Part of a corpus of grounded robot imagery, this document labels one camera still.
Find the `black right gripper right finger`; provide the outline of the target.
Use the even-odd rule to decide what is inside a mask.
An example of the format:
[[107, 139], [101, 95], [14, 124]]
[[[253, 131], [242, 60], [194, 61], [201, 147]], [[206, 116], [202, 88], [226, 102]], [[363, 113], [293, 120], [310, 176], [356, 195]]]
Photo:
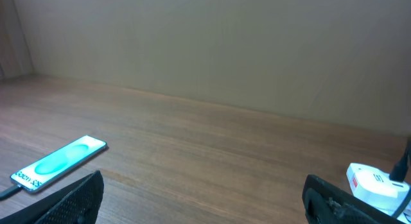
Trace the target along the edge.
[[306, 177], [302, 201], [309, 224], [402, 224], [316, 175]]

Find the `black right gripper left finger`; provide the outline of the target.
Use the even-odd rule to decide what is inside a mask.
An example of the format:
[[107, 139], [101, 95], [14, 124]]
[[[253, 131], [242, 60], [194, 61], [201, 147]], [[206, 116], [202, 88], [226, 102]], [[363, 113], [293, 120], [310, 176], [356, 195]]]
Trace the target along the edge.
[[103, 191], [103, 177], [97, 170], [2, 218], [1, 224], [95, 224]]

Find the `blue Galaxy smartphone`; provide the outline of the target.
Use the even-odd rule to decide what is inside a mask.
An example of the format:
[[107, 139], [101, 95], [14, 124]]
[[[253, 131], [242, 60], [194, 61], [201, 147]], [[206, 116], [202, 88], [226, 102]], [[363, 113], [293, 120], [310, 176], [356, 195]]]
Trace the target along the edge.
[[37, 193], [107, 148], [105, 141], [85, 135], [10, 175], [12, 182]]

